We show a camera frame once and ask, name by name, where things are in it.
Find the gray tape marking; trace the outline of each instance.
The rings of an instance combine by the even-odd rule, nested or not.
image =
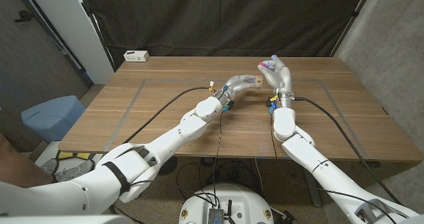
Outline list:
[[[138,96],[140,95],[141,90],[143,89],[144,85],[146,82],[208,82],[210,80],[196,80],[196,79],[149,79],[149,80],[144,80],[138,91],[135,93],[130,105],[128,106],[127,110],[125,111],[125,114],[123,115],[122,119],[119,121],[119,124],[117,125],[117,128],[113,131],[111,138],[109,139],[109,142],[106,144],[105,148],[103,149],[104,152],[107,152],[107,150],[109,149],[109,147],[111,146],[113,139],[115,139],[117,133],[119,132],[119,129],[122,127],[125,119],[127,118],[128,114],[130,113],[131,108],[133,107],[135,101],[137,100]],[[215,82],[225,82],[226,80],[214,80]],[[350,127],[349,123],[347,122],[347,120],[345,119],[345,116],[342,114],[341,110],[339,109],[339,107],[337,106],[335,100],[333,99],[333,97],[331,96],[329,90],[325,87],[324,82],[321,81],[320,79],[293,79],[293,82],[318,82],[321,87],[323,88],[323,90],[325,91],[325,93],[327,94],[327,97],[330,99],[331,103],[333,104],[334,108],[336,109],[337,113],[339,114],[339,117],[342,119],[344,125],[346,125],[349,133],[352,135],[357,147],[359,147],[359,149],[362,151],[362,154],[364,155],[365,158],[369,158],[367,152],[365,151],[364,147],[362,146],[362,144],[360,143],[358,137],[355,135],[355,133],[353,132],[352,128]]]
[[[103,148],[104,152],[107,152],[107,150],[109,149],[109,147],[112,144],[113,139],[115,138],[115,136],[117,136],[117,133],[119,131],[119,129],[122,127],[122,124],[124,123],[125,119],[127,118],[128,114],[130,113],[131,108],[133,108],[134,102],[137,100],[138,95],[140,95],[141,89],[143,89],[144,85],[146,83],[146,80],[144,80],[139,89],[137,90],[137,92],[135,93],[130,105],[128,106],[127,110],[125,111],[125,114],[122,116],[121,120],[119,121],[119,124],[117,125],[117,128],[115,129],[115,131],[113,131],[111,138],[109,139],[109,141],[107,142],[105,148]]]
[[[321,79],[294,79],[293,81],[305,81],[305,82],[318,82],[321,87],[324,89],[325,93],[327,94],[327,97],[329,98],[329,100],[331,101],[331,103],[333,104],[333,107],[336,109],[337,114],[339,114],[339,117],[342,119],[344,125],[346,125],[349,133],[352,135],[356,146],[360,149],[362,155],[364,156],[365,159],[369,159],[369,155],[368,153],[365,151],[365,148],[363,147],[363,145],[360,143],[358,137],[356,136],[355,132],[353,131],[352,127],[349,125],[349,122],[347,122],[345,116],[343,115],[342,111],[339,109],[339,106],[337,106],[336,101],[333,99],[333,97],[330,94],[330,91],[327,89],[327,87],[325,86],[324,82]]]
[[[135,93],[130,105],[128,106],[127,110],[125,111],[124,115],[122,116],[121,120],[119,121],[119,124],[117,125],[117,128],[113,131],[111,138],[107,142],[106,146],[103,148],[104,152],[107,152],[109,150],[113,140],[117,136],[119,130],[121,129],[122,125],[124,124],[125,119],[127,118],[128,114],[130,113],[131,108],[133,108],[133,105],[135,101],[137,100],[138,96],[140,95],[141,90],[143,89],[146,82],[209,82],[210,80],[196,80],[196,79],[147,79],[144,80],[137,92]],[[214,80],[214,82],[225,82],[226,80]]]

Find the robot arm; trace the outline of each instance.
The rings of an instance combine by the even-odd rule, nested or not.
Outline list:
[[[215,97],[198,103],[170,131],[148,144],[122,144],[107,153],[95,170],[68,182],[33,188],[0,182],[0,214],[93,215],[105,211],[118,198],[133,200],[149,186],[150,182],[144,181],[155,179],[163,163],[205,132],[212,116],[230,109],[237,92],[251,87],[260,87],[255,76],[232,77]]]
[[[274,118],[274,136],[282,141],[284,151],[295,162],[312,173],[323,189],[348,194],[365,199],[389,213],[398,221],[416,217],[418,214],[404,206],[375,196],[363,190],[342,170],[323,156],[311,136],[295,125],[295,111],[292,107],[293,91],[289,69],[275,55],[271,61],[263,61],[258,69],[266,81],[274,88],[276,103],[270,110]],[[343,210],[351,223],[393,223],[379,209],[353,197],[329,193],[330,197]]]

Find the dark background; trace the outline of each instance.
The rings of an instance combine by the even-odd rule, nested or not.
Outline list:
[[[151,56],[329,56],[359,0],[88,0],[117,66]]]

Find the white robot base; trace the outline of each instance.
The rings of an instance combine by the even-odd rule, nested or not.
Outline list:
[[[203,191],[213,194],[213,185],[203,188]],[[187,199],[182,205],[178,223],[274,223],[270,206],[265,199],[254,191],[238,184],[220,183],[215,184],[215,193],[221,203],[219,208],[220,211],[209,202],[197,196],[193,196]],[[202,194],[201,197],[209,201],[209,198],[205,194]],[[209,195],[209,197],[212,199],[212,202],[215,203],[213,195]]]

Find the white outlet box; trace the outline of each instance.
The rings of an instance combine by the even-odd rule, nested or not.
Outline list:
[[[147,51],[128,50],[124,54],[127,62],[145,62],[148,60]]]

